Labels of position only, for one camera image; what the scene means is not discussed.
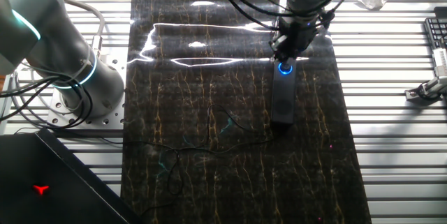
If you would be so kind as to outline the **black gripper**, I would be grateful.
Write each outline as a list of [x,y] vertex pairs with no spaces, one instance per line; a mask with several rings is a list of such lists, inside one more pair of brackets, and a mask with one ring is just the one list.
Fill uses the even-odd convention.
[[317,33],[315,21],[300,23],[286,17],[278,19],[278,29],[275,40],[270,41],[270,47],[274,59],[285,62],[300,58]]

